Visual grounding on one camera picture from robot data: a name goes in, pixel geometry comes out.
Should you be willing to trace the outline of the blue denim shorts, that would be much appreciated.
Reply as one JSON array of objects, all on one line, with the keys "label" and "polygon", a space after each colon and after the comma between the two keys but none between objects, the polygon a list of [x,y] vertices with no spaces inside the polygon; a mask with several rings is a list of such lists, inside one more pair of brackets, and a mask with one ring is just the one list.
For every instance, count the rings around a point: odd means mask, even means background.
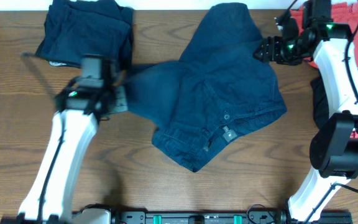
[{"label": "blue denim shorts", "polygon": [[152,144],[198,172],[229,143],[284,115],[275,72],[253,56],[261,41],[245,4],[218,4],[178,60],[133,72],[129,110],[155,123]]}]

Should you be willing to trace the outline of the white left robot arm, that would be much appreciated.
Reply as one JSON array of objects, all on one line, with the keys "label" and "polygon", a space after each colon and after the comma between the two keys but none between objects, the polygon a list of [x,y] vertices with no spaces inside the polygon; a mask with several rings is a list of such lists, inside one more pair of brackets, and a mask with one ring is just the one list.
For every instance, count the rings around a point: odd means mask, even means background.
[{"label": "white left robot arm", "polygon": [[73,194],[102,118],[127,111],[125,88],[110,78],[75,77],[55,97],[57,111],[35,181],[16,217],[1,223],[74,223]]}]

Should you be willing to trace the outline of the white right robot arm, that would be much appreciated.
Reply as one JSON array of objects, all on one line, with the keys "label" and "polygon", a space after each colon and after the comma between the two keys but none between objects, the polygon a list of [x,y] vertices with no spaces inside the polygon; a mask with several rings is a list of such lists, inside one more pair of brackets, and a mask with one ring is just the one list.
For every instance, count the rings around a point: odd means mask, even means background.
[{"label": "white right robot arm", "polygon": [[332,20],[330,1],[305,2],[301,26],[289,12],[275,21],[282,35],[264,39],[254,57],[282,65],[311,59],[323,79],[329,118],[311,141],[308,175],[272,221],[351,223],[350,213],[324,208],[358,176],[358,71],[353,44],[357,32]]}]

